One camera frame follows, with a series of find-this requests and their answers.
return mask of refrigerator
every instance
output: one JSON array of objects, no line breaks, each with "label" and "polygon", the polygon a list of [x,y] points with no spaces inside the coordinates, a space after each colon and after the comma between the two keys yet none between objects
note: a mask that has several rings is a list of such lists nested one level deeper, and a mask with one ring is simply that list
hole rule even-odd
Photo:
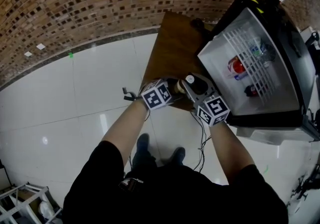
[{"label": "refrigerator", "polygon": [[307,113],[316,71],[279,0],[235,0],[208,38],[197,57],[229,106],[226,122],[237,135],[276,145],[320,140]]}]

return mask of white grid basket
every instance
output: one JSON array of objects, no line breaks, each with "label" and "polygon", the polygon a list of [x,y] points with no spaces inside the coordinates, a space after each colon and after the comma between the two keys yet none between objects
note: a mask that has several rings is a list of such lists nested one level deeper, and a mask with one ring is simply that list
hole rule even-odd
[{"label": "white grid basket", "polygon": [[264,64],[251,51],[254,46],[260,51],[259,38],[250,29],[245,31],[241,28],[223,32],[223,36],[236,52],[262,104],[265,105],[275,91],[275,86]]}]

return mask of person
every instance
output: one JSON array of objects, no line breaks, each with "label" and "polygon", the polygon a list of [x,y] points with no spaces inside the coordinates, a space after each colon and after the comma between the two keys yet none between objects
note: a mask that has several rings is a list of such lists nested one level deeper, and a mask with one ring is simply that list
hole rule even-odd
[{"label": "person", "polygon": [[[285,204],[224,122],[210,127],[210,133],[229,185],[214,184],[184,166],[183,148],[157,167],[148,135],[137,140],[147,109],[142,99],[135,100],[104,135],[65,197],[65,224],[206,216],[215,223],[288,223]],[[136,140],[132,171],[124,178]]]}]

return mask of shoe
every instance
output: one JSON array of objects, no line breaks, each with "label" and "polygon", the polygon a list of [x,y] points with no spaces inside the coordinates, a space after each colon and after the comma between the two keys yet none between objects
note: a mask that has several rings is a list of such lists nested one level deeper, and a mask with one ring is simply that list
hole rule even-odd
[{"label": "shoe", "polygon": [[136,142],[136,150],[138,151],[148,151],[149,146],[149,135],[147,133],[141,134]]},{"label": "shoe", "polygon": [[183,147],[178,147],[173,152],[172,156],[169,158],[168,164],[183,165],[183,160],[186,156],[185,149]]}]

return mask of mosaic tile wall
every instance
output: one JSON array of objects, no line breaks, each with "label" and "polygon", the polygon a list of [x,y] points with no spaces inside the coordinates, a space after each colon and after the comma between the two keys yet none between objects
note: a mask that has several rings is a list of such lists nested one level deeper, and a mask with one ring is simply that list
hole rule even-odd
[{"label": "mosaic tile wall", "polygon": [[[0,86],[58,52],[161,24],[166,11],[217,21],[233,0],[0,0]],[[286,0],[301,29],[317,27],[319,0]],[[39,50],[36,46],[44,44]],[[26,57],[25,52],[33,55]]]}]

